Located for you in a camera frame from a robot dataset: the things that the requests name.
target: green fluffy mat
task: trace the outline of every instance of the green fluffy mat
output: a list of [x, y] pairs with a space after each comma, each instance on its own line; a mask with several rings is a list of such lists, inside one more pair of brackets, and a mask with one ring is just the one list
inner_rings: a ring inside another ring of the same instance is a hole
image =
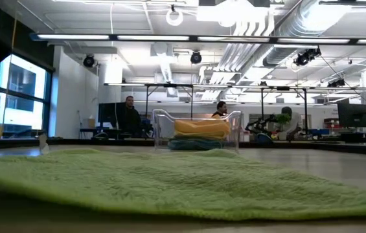
[[231, 221], [366, 216], [366, 190], [225, 150], [0, 157], [0, 191], [113, 213]]

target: yellow towel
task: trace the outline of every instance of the yellow towel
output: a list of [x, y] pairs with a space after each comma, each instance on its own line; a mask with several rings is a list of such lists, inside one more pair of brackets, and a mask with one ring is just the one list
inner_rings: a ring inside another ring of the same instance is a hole
[[174, 129], [176, 135], [212, 139], [224, 139], [230, 132], [229, 123], [224, 120], [176, 120]]

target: clear plastic bin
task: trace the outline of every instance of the clear plastic bin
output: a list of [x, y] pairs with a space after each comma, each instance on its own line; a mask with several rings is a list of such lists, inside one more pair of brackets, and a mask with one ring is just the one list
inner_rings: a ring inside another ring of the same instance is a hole
[[222, 118], [176, 118], [163, 109], [153, 110], [156, 149], [238, 151], [242, 112], [233, 111]]

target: computer monitor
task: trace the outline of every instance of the computer monitor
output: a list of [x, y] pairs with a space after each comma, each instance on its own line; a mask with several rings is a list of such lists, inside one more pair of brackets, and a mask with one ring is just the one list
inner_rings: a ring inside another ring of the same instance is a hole
[[125, 103], [107, 103], [99, 104], [98, 121], [100, 126], [103, 126], [104, 122], [110, 122], [112, 127], [116, 127], [117, 115], [124, 114]]
[[366, 104], [337, 104], [339, 125], [366, 127]]

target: man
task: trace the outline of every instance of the man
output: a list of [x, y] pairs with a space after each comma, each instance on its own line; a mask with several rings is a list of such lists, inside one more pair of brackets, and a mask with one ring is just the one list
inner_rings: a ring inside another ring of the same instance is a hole
[[294, 113], [290, 107], [283, 107], [281, 110], [282, 114], [287, 114], [291, 120], [281, 126], [280, 124], [276, 124], [275, 127], [279, 132], [285, 132], [287, 134], [287, 140], [293, 140], [295, 134], [302, 130], [302, 118], [300, 114]]
[[125, 110], [118, 116], [118, 125], [121, 130], [131, 133], [133, 137], [141, 136], [141, 118], [133, 106], [133, 96], [125, 99]]
[[217, 103], [217, 112], [213, 113], [211, 117], [214, 117], [216, 115], [219, 115], [219, 117], [224, 117], [224, 115], [227, 114], [227, 106], [224, 101], [220, 101]]

